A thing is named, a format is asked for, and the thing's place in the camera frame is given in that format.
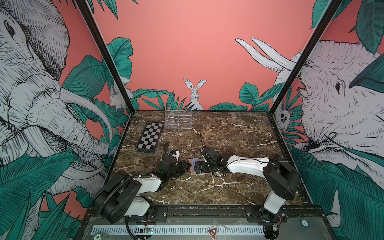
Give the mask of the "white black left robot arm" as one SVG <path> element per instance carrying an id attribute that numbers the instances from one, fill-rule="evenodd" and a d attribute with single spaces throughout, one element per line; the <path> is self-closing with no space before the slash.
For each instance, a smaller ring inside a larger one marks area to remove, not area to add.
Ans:
<path id="1" fill-rule="evenodd" d="M 125 217 L 148 223 L 156 215 L 155 205 L 143 194 L 161 191 L 170 180 L 176 180 L 190 168 L 191 164 L 186 161 L 171 161 L 162 162 L 146 175 L 120 171 L 93 197 L 93 208 L 98 218 L 105 218 L 111 224 Z"/>

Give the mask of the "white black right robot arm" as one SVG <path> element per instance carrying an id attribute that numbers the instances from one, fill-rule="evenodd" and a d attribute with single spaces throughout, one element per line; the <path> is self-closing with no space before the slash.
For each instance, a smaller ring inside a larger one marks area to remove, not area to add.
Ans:
<path id="1" fill-rule="evenodd" d="M 208 173 L 241 173 L 264 178 L 271 187 L 271 192 L 260 207 L 260 215 L 265 222 L 281 223 L 284 221 L 282 207 L 286 201 L 293 200 L 299 188 L 301 176 L 297 169 L 284 158 L 273 154 L 268 158 L 245 158 L 236 155 L 222 157 L 216 154 L 211 158 L 203 154 L 202 159 L 189 160 L 192 175 Z"/>

